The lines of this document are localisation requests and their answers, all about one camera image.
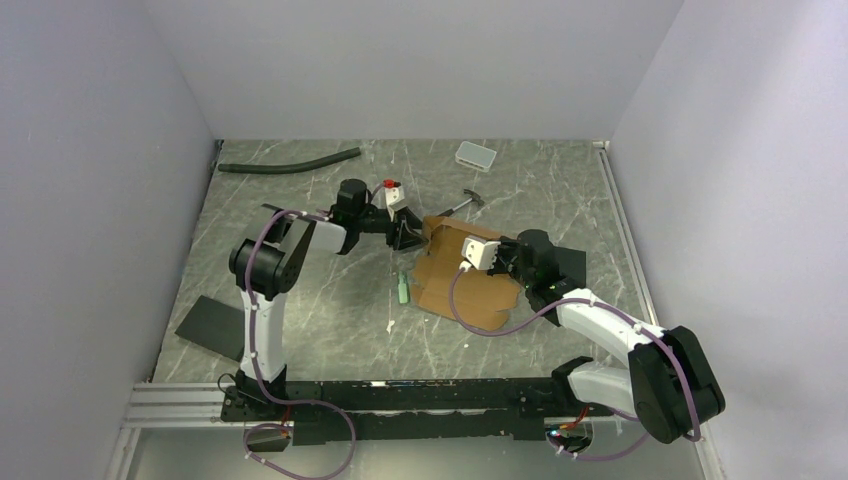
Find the wire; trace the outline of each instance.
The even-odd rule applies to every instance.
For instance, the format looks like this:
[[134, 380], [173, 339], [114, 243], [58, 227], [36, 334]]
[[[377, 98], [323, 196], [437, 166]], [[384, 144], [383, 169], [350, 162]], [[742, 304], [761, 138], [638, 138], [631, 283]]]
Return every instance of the wire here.
[[583, 410], [580, 410], [580, 415], [577, 416], [577, 419], [571, 423], [564, 423], [559, 426], [559, 428], [564, 428], [565, 430], [574, 430], [577, 428], [577, 425], [586, 418], [586, 415], [589, 413], [589, 405], [583, 407]]
[[291, 405], [286, 407], [286, 413], [283, 415], [283, 419], [280, 420], [280, 431], [283, 433], [283, 437], [289, 438], [289, 428], [286, 427], [286, 422], [289, 421], [289, 416], [291, 415]]
[[247, 165], [241, 163], [224, 163], [218, 165], [218, 171], [226, 173], [252, 173], [256, 175], [287, 175], [290, 173], [308, 172], [310, 170], [327, 167], [360, 155], [362, 155], [362, 150], [360, 150], [359, 147], [355, 147], [332, 155], [327, 155], [326, 157], [321, 157], [303, 163], [295, 163], [292, 165]]
[[224, 394], [226, 395], [227, 391], [223, 387], [221, 387], [221, 379], [224, 377], [230, 377], [233, 380], [233, 383], [236, 383], [236, 377], [234, 377], [232, 373], [224, 373], [221, 374], [220, 377], [218, 377], [218, 381], [216, 382], [218, 384], [218, 390], [224, 392]]
[[623, 418], [627, 421], [630, 421], [630, 422], [638, 422], [639, 421], [638, 417], [634, 417], [630, 414], [624, 413], [621, 410], [616, 410], [616, 409], [611, 408], [611, 407], [607, 407], [607, 408], [609, 408], [612, 413], [618, 415], [619, 417], [621, 417], [621, 418]]
[[[592, 302], [592, 301], [585, 299], [585, 298], [561, 298], [561, 299], [559, 299], [559, 300], [557, 300], [553, 303], [550, 303], [550, 304], [542, 307], [533, 316], [531, 316], [530, 318], [525, 320], [523, 323], [521, 323], [521, 324], [519, 324], [515, 327], [509, 328], [507, 330], [496, 331], [496, 332], [488, 332], [486, 330], [481, 330], [477, 327], [473, 327], [473, 326], [465, 323], [460, 318], [459, 312], [456, 310], [456, 304], [455, 304], [454, 299], [453, 299], [453, 294], [454, 294], [454, 290], [456, 289], [456, 282], [459, 280], [459, 277], [463, 273], [465, 273], [465, 270], [459, 269], [456, 272], [456, 275], [454, 275], [453, 280], [451, 280], [450, 288], [448, 290], [448, 304], [450, 306], [451, 312], [453, 312], [453, 315], [454, 315], [454, 318], [456, 319], [456, 321], [459, 322], [459, 324], [462, 325], [466, 330], [468, 330], [472, 333], [476, 333], [478, 335], [482, 335], [482, 336], [485, 336], [485, 337], [502, 337], [504, 335], [509, 335], [510, 333], [517, 332], [518, 330], [521, 330], [522, 328], [526, 327], [527, 325], [530, 325], [535, 320], [541, 318], [542, 315], [548, 313], [549, 311], [555, 309], [556, 307], [558, 307], [560, 305], [568, 305], [568, 304], [582, 304], [582, 305], [589, 305], [590, 307], [597, 307], [597, 308], [600, 308], [600, 309], [603, 309], [603, 310], [606, 310], [606, 311], [612, 313], [613, 315], [617, 316], [618, 318], [623, 320], [624, 323], [630, 325], [631, 327], [636, 326], [635, 320], [630, 318], [626, 313], [622, 312], [618, 308], [613, 307], [612, 305], [609, 305], [607, 303], [600, 302], [600, 301]], [[683, 366], [680, 365], [680, 361], [677, 360], [677, 357], [674, 356], [674, 353], [672, 353], [671, 348], [669, 348], [669, 346], [666, 345], [665, 342], [663, 342], [659, 337], [657, 337], [656, 335], [651, 333], [650, 330], [643, 328], [643, 329], [639, 330], [639, 333], [648, 337], [649, 340], [654, 342], [654, 344], [656, 344], [657, 347], [659, 347], [659, 349], [665, 354], [665, 356], [671, 362], [671, 365], [674, 368], [674, 372], [677, 374], [678, 381], [680, 381], [680, 386], [683, 390], [683, 397], [686, 399], [686, 407], [689, 410], [689, 419], [692, 422], [692, 435], [689, 435], [688, 433], [684, 433], [683, 438], [685, 438], [689, 441], [692, 441], [692, 442], [697, 442], [698, 440], [701, 439], [701, 424], [698, 421], [698, 413], [697, 413], [697, 410], [695, 409], [695, 399], [692, 397], [692, 388], [689, 386], [689, 380], [686, 379], [686, 374], [683, 372]], [[634, 443], [634, 446], [638, 447], [638, 445], [641, 445], [642, 442], [644, 442], [644, 439], [639, 439], [636, 443]], [[609, 460], [615, 460], [617, 458], [621, 458], [620, 456], [616, 456], [616, 455], [618, 455], [618, 454], [608, 455], [607, 457], [609, 457]]]
[[374, 187], [374, 190], [368, 190], [368, 204], [370, 205], [375, 198], [377, 198], [377, 194], [385, 187], [382, 182], [379, 185]]
[[278, 425], [276, 423], [262, 423], [262, 424], [256, 425], [255, 427], [252, 427], [247, 432], [245, 432], [244, 437], [242, 439], [242, 444], [244, 446], [244, 451], [247, 453], [245, 458], [251, 458], [251, 459], [261, 463], [262, 465], [265, 465], [266, 467], [268, 467], [268, 468], [270, 468], [274, 471], [282, 473], [283, 475], [294, 478], [296, 480], [329, 480], [329, 479], [337, 476], [338, 474], [342, 473], [344, 471], [344, 469], [346, 469], [347, 466], [350, 465], [351, 460], [353, 460], [353, 454], [356, 451], [356, 429], [353, 425], [353, 420], [350, 419], [350, 416], [344, 410], [333, 405], [332, 403], [325, 402], [323, 400], [283, 400], [281, 398], [277, 398], [274, 395], [272, 395], [271, 392], [269, 392], [268, 389], [265, 388], [265, 380], [262, 378], [262, 370], [259, 366], [259, 352], [256, 351], [256, 311], [258, 310], [259, 305], [257, 304], [257, 301], [256, 301], [256, 293], [253, 291], [253, 286], [251, 285], [251, 282], [250, 282], [251, 273], [253, 272], [253, 264], [256, 262], [256, 255], [259, 253], [259, 249], [261, 248], [262, 244], [264, 243], [265, 237], [268, 236], [268, 232], [271, 231], [271, 228], [274, 227], [274, 224], [277, 223], [278, 220], [285, 217], [286, 215], [295, 215], [297, 217], [304, 216], [304, 217], [311, 218], [311, 219], [318, 219], [319, 221], [324, 220], [323, 218], [309, 216], [309, 215], [304, 214], [303, 212], [299, 212], [299, 211], [295, 211], [295, 210], [280, 210], [279, 212], [275, 213], [274, 216], [271, 217], [271, 220], [269, 220], [268, 223], [265, 225], [265, 227], [262, 228], [262, 232], [256, 238], [256, 242], [253, 245], [253, 250], [250, 251], [250, 256], [247, 259], [247, 265], [245, 265], [245, 269], [244, 269], [244, 278], [246, 280], [244, 282], [245, 283], [245, 291], [247, 292], [248, 298], [250, 298], [250, 305], [252, 307], [250, 309], [250, 315], [249, 315], [249, 318], [248, 318], [248, 329], [247, 329], [248, 330], [248, 347], [250, 348], [248, 354], [250, 356], [251, 364], [253, 366], [253, 372], [256, 375], [256, 383], [259, 385], [259, 390], [262, 391], [262, 394], [265, 395], [265, 398], [267, 398], [271, 402], [276, 403], [278, 405], [286, 405], [286, 406], [290, 406], [290, 407], [295, 406], [295, 405], [318, 405], [318, 406], [328, 408], [328, 409], [338, 413], [339, 415], [342, 416], [345, 423], [347, 423], [348, 428], [350, 429], [350, 450], [348, 451], [347, 458], [345, 459], [345, 461], [342, 462], [342, 464], [337, 469], [335, 469], [333, 472], [331, 472], [327, 475], [320, 476], [320, 477], [306, 477], [306, 476], [303, 476], [303, 475], [298, 475], [294, 472], [290, 472], [290, 471], [280, 467], [279, 465], [275, 464], [274, 462], [268, 461], [268, 460], [260, 457], [259, 455], [253, 453], [250, 450], [250, 446], [248, 445], [248, 440], [250, 439], [251, 435], [253, 435], [254, 433], [256, 433], [260, 430], [267, 430], [267, 429], [272, 429], [272, 428], [275, 429], [275, 430], [278, 430], [278, 429], [280, 429], [280, 425]]
[[[608, 462], [610, 460], [618, 460], [619, 458], [626, 457], [626, 456], [630, 455], [631, 453], [635, 452], [636, 449], [638, 449], [639, 447], [642, 446], [643, 443], [645, 443], [645, 440], [647, 440], [648, 437], [650, 437], [650, 435], [646, 432], [641, 437], [639, 437], [638, 440], [633, 442], [633, 445], [630, 445], [629, 447], [625, 448], [624, 450], [622, 450], [618, 453], [613, 453], [612, 455], [581, 455], [581, 454], [574, 453], [574, 452], [567, 452], [567, 453], [571, 454], [572, 459], [577, 460], [577, 461], [581, 461], [581, 462]], [[559, 452], [559, 446], [556, 443], [554, 443], [554, 440], [551, 437], [548, 437], [548, 443], [552, 447], [554, 447], [557, 450], [557, 452]]]

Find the flattened cardboard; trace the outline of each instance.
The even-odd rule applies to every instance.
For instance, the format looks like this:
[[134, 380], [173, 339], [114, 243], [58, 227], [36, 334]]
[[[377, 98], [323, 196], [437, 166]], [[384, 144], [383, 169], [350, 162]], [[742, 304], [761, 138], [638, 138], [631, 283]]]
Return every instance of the flattened cardboard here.
[[[448, 303], [451, 280], [462, 263], [462, 244], [468, 235], [497, 240], [501, 234], [449, 217], [424, 217], [421, 232], [429, 243], [412, 270], [409, 292], [424, 310], [454, 319]], [[472, 270], [456, 284], [454, 301], [462, 319], [484, 330], [497, 330], [509, 319], [521, 287], [508, 275], [486, 275]]]

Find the marble surface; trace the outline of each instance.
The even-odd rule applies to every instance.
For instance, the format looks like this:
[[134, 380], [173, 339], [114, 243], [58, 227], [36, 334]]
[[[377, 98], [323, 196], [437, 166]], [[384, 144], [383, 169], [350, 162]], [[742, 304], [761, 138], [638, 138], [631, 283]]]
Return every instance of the marble surface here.
[[[588, 252], [588, 284], [602, 299], [641, 318], [638, 293], [601, 168], [588, 141], [473, 140], [498, 152], [489, 173], [454, 161], [461, 140], [227, 141], [222, 163], [298, 163], [360, 146], [362, 157], [287, 176], [213, 175], [153, 380], [210, 382], [236, 362], [174, 334], [206, 295], [241, 306], [227, 270], [230, 249], [256, 207], [329, 207], [339, 183], [404, 182], [411, 208], [435, 214], [471, 188], [486, 201], [455, 215], [514, 236], [528, 228], [554, 244]], [[420, 250], [391, 251], [363, 235], [347, 256], [311, 254], [286, 305], [284, 344], [292, 380], [548, 376], [579, 355], [606, 358], [589, 340], [540, 320], [503, 338], [473, 335], [450, 319], [397, 299], [397, 274]], [[523, 295], [507, 325], [532, 313]], [[394, 321], [391, 332], [388, 324]]]

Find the black panel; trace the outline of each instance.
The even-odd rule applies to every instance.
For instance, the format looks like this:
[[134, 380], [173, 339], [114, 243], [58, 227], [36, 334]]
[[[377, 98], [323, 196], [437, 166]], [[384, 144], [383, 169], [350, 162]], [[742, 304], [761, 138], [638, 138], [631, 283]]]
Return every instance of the black panel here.
[[244, 353], [244, 313], [200, 296], [177, 327], [178, 337], [235, 361]]
[[345, 410], [515, 408], [522, 415], [568, 416], [583, 407], [555, 400], [550, 378], [389, 380], [386, 386], [367, 381], [319, 383], [323, 400]]
[[[514, 440], [544, 440], [543, 419], [522, 418], [514, 410], [489, 410], [480, 414], [433, 415], [405, 412], [393, 416], [352, 413], [357, 440], [408, 440], [511, 436]], [[341, 415], [321, 407], [297, 407], [293, 445], [322, 445], [350, 440], [350, 429]]]

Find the gray wall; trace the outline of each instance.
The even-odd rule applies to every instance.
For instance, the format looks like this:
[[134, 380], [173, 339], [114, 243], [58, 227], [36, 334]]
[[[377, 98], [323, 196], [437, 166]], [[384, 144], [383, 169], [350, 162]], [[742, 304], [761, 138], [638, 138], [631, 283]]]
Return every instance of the gray wall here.
[[727, 396], [730, 478], [848, 471], [848, 4], [688, 0], [612, 139], [665, 325]]
[[146, 0], [219, 138], [609, 138], [682, 0]]
[[103, 476], [212, 150], [141, 1], [2, 2], [4, 479]]

